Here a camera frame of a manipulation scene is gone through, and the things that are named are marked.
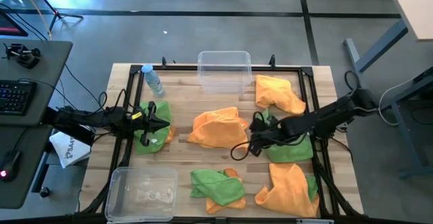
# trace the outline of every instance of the bottle cap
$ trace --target bottle cap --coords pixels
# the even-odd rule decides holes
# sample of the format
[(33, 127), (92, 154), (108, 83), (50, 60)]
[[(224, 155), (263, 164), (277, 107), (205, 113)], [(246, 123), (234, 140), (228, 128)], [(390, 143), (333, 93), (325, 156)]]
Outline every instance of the bottle cap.
[(154, 69), (154, 67), (150, 64), (145, 64), (141, 67), (142, 72), (150, 72)]

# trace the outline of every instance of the gray desk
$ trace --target gray desk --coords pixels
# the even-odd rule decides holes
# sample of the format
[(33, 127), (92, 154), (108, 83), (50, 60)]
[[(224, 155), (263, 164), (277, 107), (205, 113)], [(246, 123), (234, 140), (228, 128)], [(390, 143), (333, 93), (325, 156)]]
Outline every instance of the gray desk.
[[(0, 39), (0, 44), (21, 43), (27, 48), (39, 48), (42, 59), (33, 69), (28, 70), (17, 65), (14, 61), (0, 60), (0, 78), (7, 80), (16, 80), (20, 78), (37, 79), (56, 86), (57, 81), (62, 73), (66, 63), (72, 43), (66, 41), (32, 41), (18, 39)], [(38, 84), (35, 97), (28, 109), (28, 115), (32, 118), (23, 116), (14, 116), (13, 120), (19, 120), (21, 123), (28, 125), (37, 125), (48, 106), (49, 100), (53, 94), (53, 89), (47, 85)], [(5, 123), (12, 124), (12, 116), (0, 116), (2, 125)], [(14, 147), (15, 142), (26, 127), (0, 127), (0, 157), (3, 157), (6, 151)], [(46, 125), (32, 126), (27, 129), (17, 149), (22, 151), (20, 158), (20, 169), (17, 177), (11, 182), (0, 181), (0, 208), (21, 208), (30, 184), (35, 176), (35, 172), (41, 160), (41, 156), (47, 146), (48, 137), (52, 128)]]

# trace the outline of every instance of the green towel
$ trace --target green towel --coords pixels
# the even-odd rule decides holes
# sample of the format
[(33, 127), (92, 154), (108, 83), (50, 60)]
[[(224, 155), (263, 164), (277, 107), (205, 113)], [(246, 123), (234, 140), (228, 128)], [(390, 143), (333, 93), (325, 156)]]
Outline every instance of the green towel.
[(208, 197), (221, 206), (245, 196), (242, 182), (236, 177), (228, 177), (224, 171), (194, 170), (191, 172), (191, 183), (193, 189), (189, 197)]
[[(144, 109), (145, 113), (148, 113), (147, 102), (141, 102), (140, 107)], [(168, 102), (155, 102), (156, 112), (155, 116), (165, 120), (171, 124), (171, 109)], [(143, 135), (143, 130), (138, 130), (134, 132), (134, 142), (135, 142), (135, 152), (137, 154), (151, 154), (161, 150), (164, 146), (164, 142), (168, 137), (170, 132), (170, 126), (165, 127), (156, 131), (155, 133), (148, 133), (147, 139), (150, 140), (149, 146), (145, 147), (140, 143), (140, 137)]]
[[(270, 119), (272, 115), (269, 113), (269, 109), (265, 109), (263, 112), (263, 117), (265, 122), (270, 124)], [(284, 163), (284, 162), (296, 162), (301, 160), (308, 160), (313, 157), (313, 148), (311, 146), (311, 141), (309, 135), (307, 135), (302, 143), (295, 146), (278, 146), (272, 145), (270, 148), (264, 149), (267, 156), (272, 162)]]
[(309, 198), (312, 202), (317, 195), (317, 182), (314, 176), (306, 177), (306, 183), (309, 185)]

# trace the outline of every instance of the desk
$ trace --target desk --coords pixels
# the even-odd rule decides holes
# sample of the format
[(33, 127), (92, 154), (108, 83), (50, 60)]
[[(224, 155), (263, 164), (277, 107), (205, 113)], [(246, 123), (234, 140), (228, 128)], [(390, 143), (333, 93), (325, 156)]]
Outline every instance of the desk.
[[(33, 41), (22, 39), (1, 39), (0, 44), (21, 43), (28, 49), (39, 48), (41, 61), (31, 70), (23, 68), (13, 60), (0, 61), (0, 78), (5, 80), (18, 80), (20, 78), (37, 79), (52, 86), (56, 86), (63, 67), (68, 59), (72, 43), (68, 41)], [(4, 125), (35, 125), (48, 106), (53, 89), (44, 84), (38, 84), (35, 96), (26, 116), (0, 116), (0, 124)], [(25, 127), (0, 127), (0, 157), (14, 147)], [(47, 146), (48, 137), (52, 128), (47, 125), (29, 127), (17, 149), (22, 151), (20, 157), (20, 170), (17, 177), (11, 182), (0, 181), (0, 208), (21, 208), (30, 184)]]
[(433, 9), (431, 8), (433, 0), (394, 1), (399, 6), (402, 18), (391, 26), (362, 57), (359, 56), (352, 39), (347, 38), (344, 40), (355, 73), (360, 78), (363, 87), (365, 84), (361, 79), (362, 73), (407, 34), (407, 27), (410, 27), (415, 33), (417, 41), (433, 40), (433, 27), (431, 25), (433, 20)]
[[(117, 98), (119, 91), (126, 87), (131, 64), (114, 64), (108, 82), (107, 105), (112, 106)], [(329, 66), (314, 66), (314, 78), (321, 106), (332, 103), (336, 100), (336, 90), (332, 79), (331, 69)], [(298, 75), (293, 72), (253, 72), (254, 74), (264, 74), (276, 76), (292, 81), (292, 89), (299, 96), (300, 85)], [(263, 185), (271, 185), (269, 177), (268, 164), (269, 160), (264, 154), (256, 158), (249, 156), (241, 162), (236, 162), (230, 158), (230, 150), (227, 149), (204, 149), (194, 143), (187, 143), (186, 139), (192, 131), (192, 123), (199, 114), (229, 106), (236, 106), (239, 109), (240, 117), (251, 122), (252, 114), (257, 110), (263, 110), (254, 103), (255, 83), (251, 83), (245, 94), (239, 95), (205, 95), (201, 86), (198, 84), (197, 72), (189, 71), (170, 71), (159, 70), (158, 74), (166, 90), (163, 100), (169, 102), (173, 112), (173, 126), (176, 133), (173, 141), (166, 144), (158, 153), (148, 155), (135, 155), (134, 147), (131, 154), (130, 166), (171, 166), (179, 172), (179, 188), (177, 195), (177, 212), (178, 217), (203, 217), (207, 216), (205, 210), (205, 199), (190, 198), (191, 179), (189, 173), (194, 169), (213, 169), (221, 170), (224, 168), (235, 168), (240, 177), (244, 180), (246, 189), (247, 208), (244, 210), (235, 210), (226, 208), (216, 213), (224, 217), (288, 217), (281, 213), (273, 212), (259, 207), (254, 202), (254, 195)], [(137, 87), (137, 80), (133, 84), (133, 90)], [(154, 97), (147, 85), (143, 86), (140, 101), (161, 100)], [(275, 107), (271, 111), (276, 117), (282, 117), (287, 114)], [(346, 143), (344, 134), (336, 134), (336, 138)], [(80, 201), (81, 208), (88, 207), (90, 202), (96, 197), (101, 188), (107, 181), (112, 152), (114, 147), (114, 137), (103, 137), (93, 144), (89, 164), (85, 179), (83, 181)], [(337, 187), (343, 193), (344, 197), (359, 212), (362, 212), (361, 200), (359, 197), (357, 181), (353, 171), (352, 162), (349, 153), (340, 145), (329, 142), (329, 157), (331, 159), (332, 173)], [(313, 174), (313, 168), (310, 160), (299, 162), (299, 166), (306, 175)], [(324, 187), (325, 197), (329, 197), (327, 188)]]

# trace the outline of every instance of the computer mouse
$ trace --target computer mouse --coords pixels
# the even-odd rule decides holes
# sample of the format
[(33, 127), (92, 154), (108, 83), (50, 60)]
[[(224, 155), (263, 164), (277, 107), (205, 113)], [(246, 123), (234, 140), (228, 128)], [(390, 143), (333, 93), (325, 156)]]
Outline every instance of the computer mouse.
[(18, 173), (21, 151), (10, 150), (0, 159), (0, 180), (12, 181)]

